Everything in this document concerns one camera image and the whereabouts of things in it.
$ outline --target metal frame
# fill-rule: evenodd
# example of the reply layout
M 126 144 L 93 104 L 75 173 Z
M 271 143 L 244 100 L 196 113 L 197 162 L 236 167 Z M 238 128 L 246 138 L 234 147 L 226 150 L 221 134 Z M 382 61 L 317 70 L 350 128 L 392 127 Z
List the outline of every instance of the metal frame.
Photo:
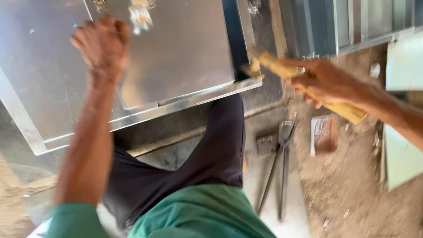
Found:
M 253 27 L 250 13 L 248 12 L 247 0 L 237 0 L 239 17 L 241 20 L 244 40 L 247 47 L 255 44 Z M 211 88 L 203 92 L 187 95 L 176 100 L 157 102 L 158 107 L 132 112 L 129 116 L 110 121 L 111 131 L 119 130 L 137 123 L 145 122 L 166 114 L 177 112 L 186 108 L 217 100 L 232 94 L 260 87 L 263 84 L 264 75 L 257 78 L 249 78 L 230 85 Z M 6 75 L 0 67 L 0 99 L 9 111 L 16 125 L 22 132 L 25 140 L 35 155 L 42 155 L 57 149 L 67 147 L 73 133 L 43 140 L 25 111 L 14 89 L 10 85 Z

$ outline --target black pants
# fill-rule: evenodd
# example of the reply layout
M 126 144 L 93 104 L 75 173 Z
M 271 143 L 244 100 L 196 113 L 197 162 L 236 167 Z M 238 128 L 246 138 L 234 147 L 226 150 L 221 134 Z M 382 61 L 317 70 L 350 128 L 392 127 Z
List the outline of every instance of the black pants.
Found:
M 176 171 L 142 163 L 115 148 L 109 185 L 102 203 L 126 230 L 168 195 L 192 185 L 227 184 L 242 187 L 245 127 L 241 97 L 213 102 L 206 132 Z

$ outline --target debris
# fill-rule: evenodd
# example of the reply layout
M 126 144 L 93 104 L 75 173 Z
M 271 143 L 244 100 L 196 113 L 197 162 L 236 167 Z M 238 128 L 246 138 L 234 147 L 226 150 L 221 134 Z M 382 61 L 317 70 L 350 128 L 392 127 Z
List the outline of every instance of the debris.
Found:
M 327 228 L 329 227 L 329 219 L 325 219 L 324 223 L 323 223 L 323 227 L 324 227 L 324 231 L 327 231 Z
M 261 7 L 260 0 L 249 0 L 248 1 L 248 11 L 250 14 L 258 14 L 258 9 Z
M 345 213 L 344 213 L 344 219 L 348 216 L 348 213 L 349 213 L 349 209 L 347 209 L 346 211 L 345 211 Z
M 316 116 L 311 120 L 311 156 L 334 152 L 338 149 L 338 116 Z
M 370 77 L 379 77 L 380 74 L 380 64 L 374 63 L 370 66 Z

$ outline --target sandy ground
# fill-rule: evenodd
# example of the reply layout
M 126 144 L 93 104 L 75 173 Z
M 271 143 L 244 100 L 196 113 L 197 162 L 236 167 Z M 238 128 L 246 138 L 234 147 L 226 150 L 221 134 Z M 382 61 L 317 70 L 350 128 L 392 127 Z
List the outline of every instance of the sandy ground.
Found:
M 369 77 L 370 65 L 385 71 L 387 44 L 362 50 L 332 61 L 356 78 L 382 87 L 383 73 Z M 314 110 L 302 96 L 288 93 L 291 117 L 298 124 L 294 143 L 302 178 L 304 202 L 314 238 L 418 238 L 423 237 L 423 177 L 419 176 L 388 193 L 379 185 L 379 157 L 373 156 L 378 120 L 372 116 L 358 125 L 341 119 L 338 150 L 310 156 L 310 120 L 327 114 Z
M 21 198 L 24 194 L 34 194 L 54 185 L 55 176 L 21 184 L 0 156 L 0 237 L 21 238 L 29 235 L 35 227 Z

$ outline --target metal bracket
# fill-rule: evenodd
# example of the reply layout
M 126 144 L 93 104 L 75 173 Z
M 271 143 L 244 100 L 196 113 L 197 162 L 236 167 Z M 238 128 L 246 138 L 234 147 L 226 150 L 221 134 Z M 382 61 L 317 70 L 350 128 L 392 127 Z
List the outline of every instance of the metal bracket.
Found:
M 277 134 L 258 138 L 257 148 L 259 158 L 269 157 L 272 153 L 276 152 L 278 146 Z

